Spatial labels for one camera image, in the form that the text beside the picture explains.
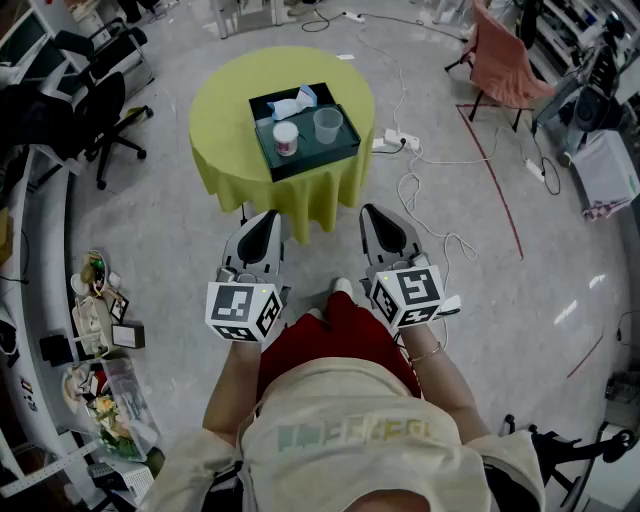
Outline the green snack bag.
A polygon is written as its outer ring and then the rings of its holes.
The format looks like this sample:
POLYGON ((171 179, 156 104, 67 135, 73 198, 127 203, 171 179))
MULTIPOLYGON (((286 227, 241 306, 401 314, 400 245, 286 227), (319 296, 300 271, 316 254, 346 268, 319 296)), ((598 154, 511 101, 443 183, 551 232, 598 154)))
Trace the green snack bag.
POLYGON ((80 279, 89 287, 89 293, 101 297, 108 287, 108 276, 108 265, 102 253, 97 249, 86 252, 80 279))

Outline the white electronic device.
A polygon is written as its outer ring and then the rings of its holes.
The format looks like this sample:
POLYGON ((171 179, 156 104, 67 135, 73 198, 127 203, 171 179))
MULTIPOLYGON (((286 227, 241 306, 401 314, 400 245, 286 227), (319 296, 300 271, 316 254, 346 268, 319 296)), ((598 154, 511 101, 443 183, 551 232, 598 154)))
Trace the white electronic device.
POLYGON ((138 507, 154 483, 151 470, 142 463, 106 460, 90 464, 88 474, 94 484, 138 507))

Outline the white plastic basket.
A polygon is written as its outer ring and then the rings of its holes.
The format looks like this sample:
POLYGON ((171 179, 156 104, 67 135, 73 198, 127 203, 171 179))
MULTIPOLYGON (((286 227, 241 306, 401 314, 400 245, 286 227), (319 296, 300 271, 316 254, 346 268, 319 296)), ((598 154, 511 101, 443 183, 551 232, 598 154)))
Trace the white plastic basket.
POLYGON ((76 299, 71 314, 77 332, 73 343, 81 361, 124 356, 123 350, 113 343, 112 317, 103 299, 92 296, 76 299))

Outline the grey round machine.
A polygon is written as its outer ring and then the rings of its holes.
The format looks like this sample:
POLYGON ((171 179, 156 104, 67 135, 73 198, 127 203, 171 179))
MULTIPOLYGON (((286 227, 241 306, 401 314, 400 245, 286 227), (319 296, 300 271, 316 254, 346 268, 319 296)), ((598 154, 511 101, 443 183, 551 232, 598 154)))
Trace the grey round machine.
POLYGON ((580 131, 592 133, 618 129, 623 108, 614 96, 605 95, 597 86, 567 78, 560 82, 553 98, 534 114, 532 133, 556 116, 566 127, 575 124, 580 131))

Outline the white framed monitor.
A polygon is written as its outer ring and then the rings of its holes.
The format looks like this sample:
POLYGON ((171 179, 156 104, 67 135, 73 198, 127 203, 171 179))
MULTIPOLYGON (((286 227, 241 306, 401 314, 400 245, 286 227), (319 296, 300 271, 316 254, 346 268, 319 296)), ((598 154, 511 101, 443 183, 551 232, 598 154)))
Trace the white framed monitor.
POLYGON ((0 0, 0 67, 15 67, 47 32, 31 0, 0 0))

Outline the chair draped in pink cloth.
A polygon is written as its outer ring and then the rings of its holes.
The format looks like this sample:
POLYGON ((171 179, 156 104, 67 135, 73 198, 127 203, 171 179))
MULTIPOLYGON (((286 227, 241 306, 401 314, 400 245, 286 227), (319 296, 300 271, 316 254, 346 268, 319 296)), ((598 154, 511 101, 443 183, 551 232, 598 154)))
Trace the chair draped in pink cloth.
POLYGON ((472 0, 474 28, 461 57, 445 67, 469 64, 470 79, 479 88, 477 100, 488 95, 518 113, 530 103, 555 94, 552 85, 536 77, 524 42, 492 17, 484 0, 472 0))

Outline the person's red skirt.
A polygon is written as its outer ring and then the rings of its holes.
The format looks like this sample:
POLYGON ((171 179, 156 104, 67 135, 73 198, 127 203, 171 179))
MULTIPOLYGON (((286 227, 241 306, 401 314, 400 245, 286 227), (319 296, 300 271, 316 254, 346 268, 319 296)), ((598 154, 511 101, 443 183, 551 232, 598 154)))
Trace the person's red skirt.
POLYGON ((309 313, 302 315, 262 353, 257 396, 293 368, 330 357, 378 364, 398 378, 412 396, 421 396, 416 375, 387 328, 342 291, 329 296, 323 320, 309 313))

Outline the person's right forearm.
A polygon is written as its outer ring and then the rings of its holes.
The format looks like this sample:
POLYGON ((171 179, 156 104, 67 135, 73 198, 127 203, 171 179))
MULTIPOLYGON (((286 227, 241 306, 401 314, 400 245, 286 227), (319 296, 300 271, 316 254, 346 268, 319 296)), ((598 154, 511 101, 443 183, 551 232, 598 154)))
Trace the person's right forearm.
POLYGON ((429 326, 404 327, 399 334, 424 398, 453 418, 461 442, 489 435, 470 387, 429 326))

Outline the large white box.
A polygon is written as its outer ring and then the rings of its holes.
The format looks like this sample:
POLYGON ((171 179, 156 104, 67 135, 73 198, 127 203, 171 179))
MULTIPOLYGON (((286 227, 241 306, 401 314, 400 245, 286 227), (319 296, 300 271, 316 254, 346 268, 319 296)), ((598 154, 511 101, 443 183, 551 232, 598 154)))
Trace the large white box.
POLYGON ((596 134, 573 157, 572 164, 585 192, 586 207, 597 200, 633 201, 640 194, 640 178, 616 131, 596 134))

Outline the white lidded jar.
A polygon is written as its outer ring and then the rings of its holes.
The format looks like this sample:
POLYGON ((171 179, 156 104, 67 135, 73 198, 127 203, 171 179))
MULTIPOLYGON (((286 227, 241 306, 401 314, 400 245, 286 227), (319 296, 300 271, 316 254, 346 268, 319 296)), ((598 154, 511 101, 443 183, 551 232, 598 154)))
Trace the white lidded jar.
POLYGON ((272 130, 276 152, 283 157, 292 156, 297 151, 299 130, 291 121, 280 121, 272 130))

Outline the black square part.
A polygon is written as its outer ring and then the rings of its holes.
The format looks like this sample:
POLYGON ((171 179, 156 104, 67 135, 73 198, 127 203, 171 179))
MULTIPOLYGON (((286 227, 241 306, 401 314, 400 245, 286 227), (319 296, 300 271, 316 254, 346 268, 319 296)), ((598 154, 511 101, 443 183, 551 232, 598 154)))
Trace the black square part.
POLYGON ((72 363, 73 353, 68 339, 61 334, 47 336, 39 340, 42 360, 52 367, 58 367, 72 363))

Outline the white curved desk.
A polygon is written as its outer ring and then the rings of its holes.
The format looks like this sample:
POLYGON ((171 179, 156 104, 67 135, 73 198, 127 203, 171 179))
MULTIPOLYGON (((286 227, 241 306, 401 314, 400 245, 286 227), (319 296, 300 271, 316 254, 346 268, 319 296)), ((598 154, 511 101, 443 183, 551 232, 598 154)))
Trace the white curved desk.
POLYGON ((67 296, 65 268, 65 209, 69 171, 58 170, 35 192, 28 190, 33 168, 48 166, 48 155, 30 149, 24 175, 9 199, 14 220, 13 253, 5 265, 11 277, 0 271, 0 304, 16 328, 18 358, 0 352, 0 370, 11 406, 0 410, 0 419, 14 414, 27 444, 56 455, 41 469, 49 476, 68 471, 82 454, 104 453, 97 429, 84 408, 72 412, 63 398, 64 367, 53 367, 42 357, 40 342, 52 335, 66 338, 76 348, 67 296))

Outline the clear plastic bin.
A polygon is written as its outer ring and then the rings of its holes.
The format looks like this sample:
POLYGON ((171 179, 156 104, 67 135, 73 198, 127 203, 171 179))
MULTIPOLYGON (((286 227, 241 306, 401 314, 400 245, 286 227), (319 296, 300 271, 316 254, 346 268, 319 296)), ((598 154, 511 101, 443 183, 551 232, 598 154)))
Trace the clear plastic bin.
POLYGON ((73 364, 63 373, 61 387, 63 400, 81 428, 100 443, 99 431, 88 415, 87 405, 98 396, 113 397, 141 453, 139 461, 131 462, 146 461, 149 452, 158 445, 158 427, 129 359, 97 359, 73 364))

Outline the dark box with white label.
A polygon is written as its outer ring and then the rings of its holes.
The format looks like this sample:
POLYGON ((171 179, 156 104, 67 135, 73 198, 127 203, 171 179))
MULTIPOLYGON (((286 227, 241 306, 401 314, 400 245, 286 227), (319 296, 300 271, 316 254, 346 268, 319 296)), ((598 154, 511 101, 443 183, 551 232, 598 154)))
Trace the dark box with white label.
POLYGON ((142 324, 113 324, 112 344, 127 349, 145 347, 145 331, 142 324))

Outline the red and white box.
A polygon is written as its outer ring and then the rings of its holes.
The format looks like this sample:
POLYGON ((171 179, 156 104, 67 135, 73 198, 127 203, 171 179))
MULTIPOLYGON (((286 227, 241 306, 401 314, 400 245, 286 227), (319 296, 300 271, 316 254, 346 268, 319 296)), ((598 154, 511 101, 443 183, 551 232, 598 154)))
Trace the red and white box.
POLYGON ((274 380, 233 442, 199 430, 165 459, 142 512, 343 512, 409 491, 432 512, 544 512, 530 436, 464 442, 382 366, 323 358, 274 380))

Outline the clear plastic cup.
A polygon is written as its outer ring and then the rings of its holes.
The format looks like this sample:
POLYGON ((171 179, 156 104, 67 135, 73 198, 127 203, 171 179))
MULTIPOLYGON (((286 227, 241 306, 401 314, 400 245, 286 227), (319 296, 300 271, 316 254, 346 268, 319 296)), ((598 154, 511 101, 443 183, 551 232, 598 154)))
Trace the clear plastic cup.
POLYGON ((343 124, 342 113, 336 108, 321 108, 314 112, 313 122, 316 140, 321 144, 335 142, 343 124))

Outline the black wheeled stand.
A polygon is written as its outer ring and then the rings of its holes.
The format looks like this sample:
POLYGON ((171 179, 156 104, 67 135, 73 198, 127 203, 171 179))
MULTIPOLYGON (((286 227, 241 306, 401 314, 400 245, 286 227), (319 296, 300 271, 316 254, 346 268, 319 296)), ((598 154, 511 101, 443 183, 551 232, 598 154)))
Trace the black wheeled stand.
POLYGON ((554 479, 565 490, 560 505, 562 512, 568 512, 568 507, 573 507, 579 500, 597 458, 607 464, 615 463, 638 443, 638 437, 629 429, 623 429, 607 440, 602 439, 603 430, 600 429, 597 440, 585 445, 581 438, 568 440, 554 431, 540 433, 535 424, 530 424, 527 431, 537 454, 543 484, 554 479), (570 480, 557 469, 559 465, 580 461, 588 462, 586 477, 570 480))

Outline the black office chair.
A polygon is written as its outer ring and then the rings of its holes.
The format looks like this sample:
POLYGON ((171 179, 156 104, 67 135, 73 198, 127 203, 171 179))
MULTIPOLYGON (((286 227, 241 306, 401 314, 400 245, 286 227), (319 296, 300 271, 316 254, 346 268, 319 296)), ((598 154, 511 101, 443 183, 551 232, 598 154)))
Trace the black office chair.
POLYGON ((139 27, 128 26, 120 17, 103 25, 91 36, 60 30, 53 40, 53 45, 58 50, 86 58, 88 64, 78 73, 76 81, 88 90, 93 89, 101 80, 111 74, 118 64, 135 54, 138 57, 137 63, 123 71, 123 74, 129 74, 135 67, 144 64, 148 70, 148 79, 144 85, 131 92, 130 95, 136 94, 155 79, 151 65, 143 51, 143 46, 147 43, 148 38, 139 27))
POLYGON ((99 157, 96 185, 103 190, 104 169, 111 147, 120 144, 137 152, 146 151, 121 136, 121 132, 141 115, 153 111, 144 105, 121 118, 125 102, 125 80, 120 72, 107 76, 90 88, 73 106, 27 85, 10 85, 0 92, 0 161, 14 146, 43 146, 66 162, 83 153, 88 160, 99 157))

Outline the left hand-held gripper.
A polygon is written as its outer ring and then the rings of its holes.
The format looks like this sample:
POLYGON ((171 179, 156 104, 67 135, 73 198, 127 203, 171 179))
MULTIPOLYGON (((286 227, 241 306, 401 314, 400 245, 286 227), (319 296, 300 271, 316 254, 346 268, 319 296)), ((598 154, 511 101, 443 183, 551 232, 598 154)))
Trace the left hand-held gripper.
POLYGON ((280 276, 282 218, 256 215, 227 240, 216 279, 208 284, 205 323, 229 341, 267 340, 290 288, 280 276))

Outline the round table yellow-green cloth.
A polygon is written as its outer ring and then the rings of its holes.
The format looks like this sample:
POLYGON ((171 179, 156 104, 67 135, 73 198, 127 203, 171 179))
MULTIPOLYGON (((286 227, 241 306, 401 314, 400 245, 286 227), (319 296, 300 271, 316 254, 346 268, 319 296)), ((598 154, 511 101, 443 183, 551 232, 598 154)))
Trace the round table yellow-green cloth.
POLYGON ((310 47, 276 46, 237 57, 198 90, 189 114, 189 140, 207 192, 225 212, 250 202, 262 213, 289 218, 301 244, 309 224, 336 227, 340 205, 354 208, 366 182, 375 132, 371 89, 356 68, 332 53, 310 47), (278 182, 262 154, 249 101, 268 93, 324 83, 361 138, 356 155, 278 182))

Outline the dark green tray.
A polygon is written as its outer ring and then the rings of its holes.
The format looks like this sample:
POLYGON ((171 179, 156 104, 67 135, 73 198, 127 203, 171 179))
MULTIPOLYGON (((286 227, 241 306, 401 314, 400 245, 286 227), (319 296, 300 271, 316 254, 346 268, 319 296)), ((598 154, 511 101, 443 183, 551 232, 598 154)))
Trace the dark green tray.
POLYGON ((307 108, 282 120, 293 122, 299 130, 297 151, 288 157, 280 156, 276 152, 272 130, 274 125, 280 121, 272 119, 272 110, 267 103, 285 98, 295 98, 299 87, 269 93, 249 100, 258 145, 274 182, 344 160, 358 153, 361 138, 343 106, 334 100, 327 84, 321 82, 308 86, 317 95, 317 106, 307 108), (328 145, 321 144, 316 140, 313 122, 314 112, 325 107, 338 109, 344 118, 335 142, 328 145))

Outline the blue white snack packet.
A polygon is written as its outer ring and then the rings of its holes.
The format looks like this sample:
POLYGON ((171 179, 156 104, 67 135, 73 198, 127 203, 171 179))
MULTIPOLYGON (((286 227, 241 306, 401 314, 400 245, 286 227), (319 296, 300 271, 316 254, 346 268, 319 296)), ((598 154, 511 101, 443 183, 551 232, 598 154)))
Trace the blue white snack packet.
POLYGON ((272 110, 272 119, 274 121, 282 121, 307 108, 316 107, 317 95, 308 85, 301 85, 295 98, 285 98, 275 102, 268 102, 267 105, 272 110))

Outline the checked cloth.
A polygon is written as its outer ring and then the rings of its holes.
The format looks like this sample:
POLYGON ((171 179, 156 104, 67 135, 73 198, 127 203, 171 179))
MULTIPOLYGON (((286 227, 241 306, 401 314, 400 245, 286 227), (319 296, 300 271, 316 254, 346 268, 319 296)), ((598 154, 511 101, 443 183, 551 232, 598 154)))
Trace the checked cloth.
POLYGON ((631 199, 620 199, 613 201, 594 201, 590 203, 582 212, 581 215, 587 221, 596 221, 601 218, 609 218, 617 211, 630 206, 631 199))

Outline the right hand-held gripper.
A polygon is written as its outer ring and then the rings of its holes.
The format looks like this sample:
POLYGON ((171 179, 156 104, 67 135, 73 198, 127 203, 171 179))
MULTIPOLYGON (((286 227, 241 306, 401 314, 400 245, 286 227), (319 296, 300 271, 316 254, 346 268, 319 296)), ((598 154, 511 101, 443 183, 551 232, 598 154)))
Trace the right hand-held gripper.
POLYGON ((426 324, 460 312, 460 297, 445 297, 437 265, 421 252, 414 226, 395 212, 373 203, 359 216, 363 251, 371 265, 364 284, 372 306, 389 329, 426 324))

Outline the person's left forearm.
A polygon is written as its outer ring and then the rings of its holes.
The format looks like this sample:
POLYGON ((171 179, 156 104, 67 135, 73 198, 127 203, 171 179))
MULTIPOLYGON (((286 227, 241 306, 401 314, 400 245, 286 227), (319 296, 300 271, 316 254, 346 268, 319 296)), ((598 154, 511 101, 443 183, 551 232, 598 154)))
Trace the person's left forearm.
POLYGON ((229 444, 256 404, 260 362, 260 344, 234 341, 208 401, 202 427, 229 444))

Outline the bunch of artificial flowers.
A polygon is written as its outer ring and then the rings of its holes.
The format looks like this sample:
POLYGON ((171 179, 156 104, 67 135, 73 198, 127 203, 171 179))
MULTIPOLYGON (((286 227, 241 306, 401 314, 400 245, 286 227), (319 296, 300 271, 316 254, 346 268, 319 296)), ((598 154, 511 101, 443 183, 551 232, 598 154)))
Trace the bunch of artificial flowers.
POLYGON ((95 423, 101 443, 112 456, 139 461, 141 453, 133 435, 110 394, 98 396, 87 405, 87 412, 95 423))

